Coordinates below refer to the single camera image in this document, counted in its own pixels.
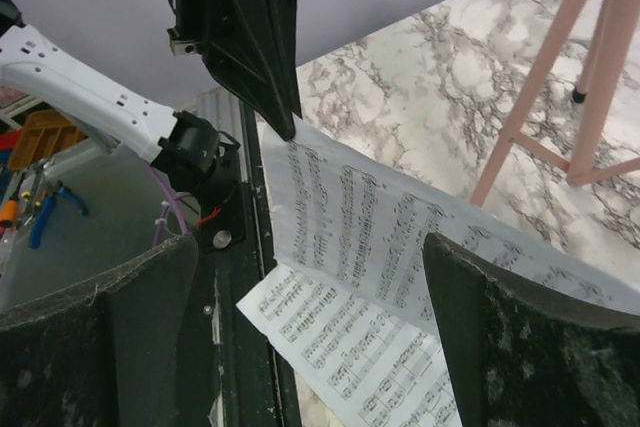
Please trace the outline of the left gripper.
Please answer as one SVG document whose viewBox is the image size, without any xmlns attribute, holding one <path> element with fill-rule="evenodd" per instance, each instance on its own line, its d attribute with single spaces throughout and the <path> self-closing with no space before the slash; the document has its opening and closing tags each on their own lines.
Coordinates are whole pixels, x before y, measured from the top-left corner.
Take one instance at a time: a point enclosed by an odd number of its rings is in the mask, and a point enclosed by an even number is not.
<svg viewBox="0 0 640 427">
<path fill-rule="evenodd" d="M 211 76 L 284 140 L 301 114 L 296 77 L 298 0 L 168 0 L 175 55 L 202 55 Z"/>
</svg>

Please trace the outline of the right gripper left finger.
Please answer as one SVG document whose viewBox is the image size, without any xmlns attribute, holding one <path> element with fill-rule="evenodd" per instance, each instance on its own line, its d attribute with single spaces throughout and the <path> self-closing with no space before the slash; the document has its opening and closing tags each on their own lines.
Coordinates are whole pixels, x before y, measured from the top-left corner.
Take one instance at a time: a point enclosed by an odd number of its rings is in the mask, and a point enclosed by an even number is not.
<svg viewBox="0 0 640 427">
<path fill-rule="evenodd" d="M 172 426 L 192 235 L 1 314 L 4 426 Z"/>
</svg>

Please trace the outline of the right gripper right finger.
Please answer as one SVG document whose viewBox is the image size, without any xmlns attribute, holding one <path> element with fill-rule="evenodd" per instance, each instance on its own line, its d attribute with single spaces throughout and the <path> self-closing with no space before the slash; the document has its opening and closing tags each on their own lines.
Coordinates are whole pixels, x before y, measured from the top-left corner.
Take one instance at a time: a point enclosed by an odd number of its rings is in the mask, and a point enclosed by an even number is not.
<svg viewBox="0 0 640 427">
<path fill-rule="evenodd" d="M 423 264 L 465 426 L 636 426 L 639 318 L 502 269 L 440 234 Z"/>
</svg>

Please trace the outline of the sheet music page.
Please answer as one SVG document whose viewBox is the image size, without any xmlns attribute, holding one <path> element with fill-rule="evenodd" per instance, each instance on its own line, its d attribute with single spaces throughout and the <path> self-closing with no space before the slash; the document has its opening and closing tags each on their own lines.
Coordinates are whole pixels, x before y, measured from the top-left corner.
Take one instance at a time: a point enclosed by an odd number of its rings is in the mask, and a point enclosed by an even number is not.
<svg viewBox="0 0 640 427">
<path fill-rule="evenodd" d="M 262 131 L 277 260 L 434 331 L 422 250 L 440 234 L 565 295 L 627 313 L 639 292 L 478 207 L 380 164 L 303 123 L 286 142 Z"/>
<path fill-rule="evenodd" d="M 460 425 L 435 336 L 284 265 L 237 306 L 343 425 Z"/>
</svg>

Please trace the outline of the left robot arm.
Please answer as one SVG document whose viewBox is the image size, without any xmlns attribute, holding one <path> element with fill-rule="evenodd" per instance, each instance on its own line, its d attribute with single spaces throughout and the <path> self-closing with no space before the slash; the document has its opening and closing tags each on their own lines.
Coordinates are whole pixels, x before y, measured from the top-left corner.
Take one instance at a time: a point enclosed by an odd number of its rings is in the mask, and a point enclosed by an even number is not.
<svg viewBox="0 0 640 427">
<path fill-rule="evenodd" d="M 217 83 L 281 139 L 293 139 L 301 113 L 297 0 L 169 3 L 176 18 L 172 51 L 200 56 Z M 1 1 L 1 83 L 113 137 L 200 202 L 219 199 L 231 185 L 219 132 L 208 121 L 148 100 L 64 52 L 11 0 Z"/>
</svg>

